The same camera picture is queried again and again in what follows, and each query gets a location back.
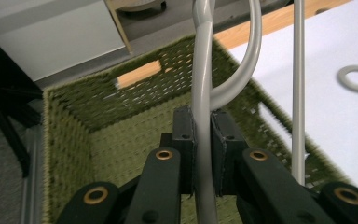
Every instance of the woven wicker texture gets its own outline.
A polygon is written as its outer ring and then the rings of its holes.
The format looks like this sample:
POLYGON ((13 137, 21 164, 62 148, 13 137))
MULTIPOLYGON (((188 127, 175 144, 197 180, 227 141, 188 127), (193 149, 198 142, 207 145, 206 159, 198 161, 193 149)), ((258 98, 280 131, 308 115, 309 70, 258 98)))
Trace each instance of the woven wicker texture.
MULTIPOLYGON (((172 131, 172 113, 190 102, 194 36, 98 74, 45 91, 46 161, 44 223, 54 223, 82 186, 110 181, 118 186, 142 172, 148 152, 162 133, 172 131), (154 76, 118 90, 119 76, 159 61, 154 76)), ((213 84, 225 81, 238 65, 213 43, 213 84)), ((258 111, 263 104, 290 132, 291 121, 254 82, 225 110, 235 118, 251 147, 272 151, 288 167, 290 153, 258 111)), ((307 139, 307 185, 346 178, 307 139)), ((238 223, 233 197, 218 198, 220 223, 238 223)), ((182 223, 196 223, 194 198, 182 196, 182 223)))

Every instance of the brass grommet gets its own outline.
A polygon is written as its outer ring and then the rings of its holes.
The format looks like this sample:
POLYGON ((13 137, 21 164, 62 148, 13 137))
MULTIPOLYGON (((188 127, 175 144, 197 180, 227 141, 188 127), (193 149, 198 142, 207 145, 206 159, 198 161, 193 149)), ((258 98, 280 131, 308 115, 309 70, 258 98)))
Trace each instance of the brass grommet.
POLYGON ((172 156, 173 154, 169 150, 161 150, 156 153, 156 157, 162 161, 169 160, 170 158, 172 158, 172 156))
POLYGON ((86 204, 97 204, 97 203, 101 203, 103 202, 103 200, 106 199, 108 195, 108 192, 107 192, 107 188, 106 187, 95 187, 93 189, 89 189, 89 191, 87 191, 87 193, 84 195, 83 197, 83 201, 84 203, 86 204), (99 198, 91 198, 91 194, 92 193, 95 193, 95 192, 101 192, 101 196, 99 198))
POLYGON ((358 205, 358 193, 353 189, 348 188, 336 188, 334 194, 345 203, 358 205))
POLYGON ((269 157, 265 152, 260 150, 252 151, 250 156, 257 161, 265 161, 269 157))

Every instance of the gray metal rod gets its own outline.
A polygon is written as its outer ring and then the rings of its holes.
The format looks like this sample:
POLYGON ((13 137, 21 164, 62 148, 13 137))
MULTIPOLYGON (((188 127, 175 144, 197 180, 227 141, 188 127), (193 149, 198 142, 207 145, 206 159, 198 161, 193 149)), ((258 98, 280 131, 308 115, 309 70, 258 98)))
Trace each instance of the gray metal rod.
POLYGON ((305 184, 305 54, 304 0, 295 0, 293 61, 292 175, 305 184))
POLYGON ((196 206, 199 223, 217 223, 211 158, 210 100, 212 79, 213 16, 208 0, 193 2, 196 41, 193 60, 191 107, 198 138, 196 206))

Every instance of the curved hook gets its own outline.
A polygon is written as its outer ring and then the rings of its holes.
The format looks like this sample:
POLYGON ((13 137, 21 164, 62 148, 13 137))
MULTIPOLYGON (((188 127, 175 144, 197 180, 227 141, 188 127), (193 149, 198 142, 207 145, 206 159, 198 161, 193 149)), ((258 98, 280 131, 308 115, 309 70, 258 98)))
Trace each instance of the curved hook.
POLYGON ((233 100, 248 84, 257 65, 261 49, 262 18, 259 0, 249 0, 251 27, 248 48, 240 66, 224 83, 211 91, 211 110, 218 109, 233 100))
POLYGON ((352 91, 358 91, 358 84, 350 81, 346 75, 350 72, 358 72, 358 65, 349 65, 338 71, 338 81, 346 88, 352 91))

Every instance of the black chair leg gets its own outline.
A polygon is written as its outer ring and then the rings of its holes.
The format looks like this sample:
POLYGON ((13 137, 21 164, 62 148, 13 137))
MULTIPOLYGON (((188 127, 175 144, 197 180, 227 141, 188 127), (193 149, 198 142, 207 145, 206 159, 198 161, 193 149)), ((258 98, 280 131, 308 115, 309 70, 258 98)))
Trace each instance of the black chair leg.
POLYGON ((29 167, 30 167, 30 156, 25 149, 24 144, 20 140, 19 136, 16 133, 13 125, 11 124, 10 120, 7 118, 7 115, 3 112, 0 108, 0 129, 4 134, 6 140, 10 144, 11 148, 16 155, 21 169, 22 169, 22 176, 26 177, 29 174, 29 167))

